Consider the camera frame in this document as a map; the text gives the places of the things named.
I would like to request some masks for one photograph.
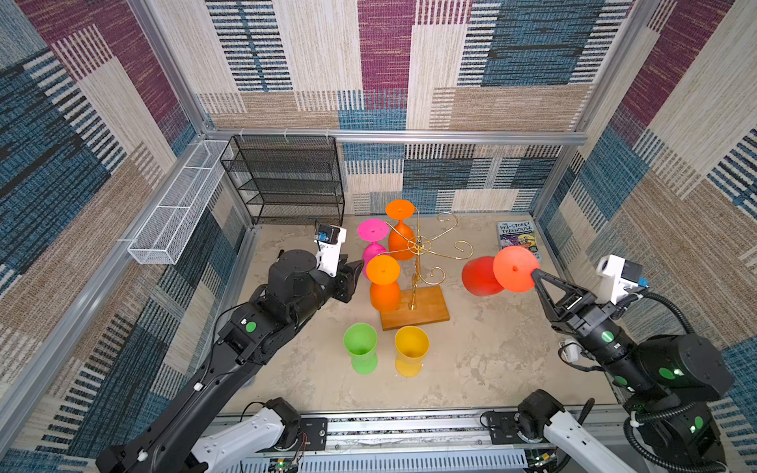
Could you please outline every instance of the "green cup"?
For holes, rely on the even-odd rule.
[[[352,358],[352,367],[359,374],[368,375],[379,364],[379,358],[376,356],[378,341],[376,330],[362,322],[351,326],[344,333],[344,348],[347,348]]]

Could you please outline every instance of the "yellow cup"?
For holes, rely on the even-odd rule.
[[[420,328],[408,325],[397,330],[394,346],[397,348],[397,359],[394,361],[397,372],[405,378],[418,375],[428,353],[428,335]]]

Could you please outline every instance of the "white cable tie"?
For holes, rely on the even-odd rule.
[[[642,425],[643,424],[640,424],[639,422],[636,421],[636,411],[631,411],[631,427],[639,428]]]

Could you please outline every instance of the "concrete-textured surface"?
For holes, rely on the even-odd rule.
[[[346,216],[347,242],[342,253],[350,260],[361,258],[366,242],[357,237],[357,226],[370,216]],[[467,240],[473,258],[495,255],[498,250],[496,222],[525,220],[528,216],[506,213],[461,214],[456,229],[435,241],[434,251],[460,254],[455,241]],[[415,228],[415,220],[407,221]],[[433,216],[421,218],[422,234],[442,232],[448,224]],[[280,249],[316,252],[308,226],[264,226],[257,242],[252,267],[241,300],[267,279],[268,267]],[[542,269],[556,274],[555,266],[537,235]],[[449,322],[422,325],[431,348],[423,369],[415,378],[403,378],[394,369],[394,334],[382,331],[379,313],[369,301],[370,281],[360,276],[349,304],[330,300],[252,384],[240,389],[224,412],[241,412],[252,400],[284,397],[298,410],[345,410],[419,407],[514,406],[533,390],[549,391],[565,404],[581,404],[588,397],[598,403],[615,403],[605,376],[571,369],[557,357],[559,337],[544,317],[536,292],[507,291],[476,297],[463,286],[461,272],[466,261],[426,255],[425,275],[433,266],[444,268],[441,285],[450,311]],[[402,289],[410,288],[413,261],[400,263]],[[342,344],[347,328],[366,322],[378,332],[378,367],[370,375],[358,375]]]

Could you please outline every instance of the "book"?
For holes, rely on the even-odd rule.
[[[532,252],[541,263],[541,253],[536,246],[536,229],[533,222],[497,222],[497,235],[500,239],[500,249],[513,245],[522,246]]]

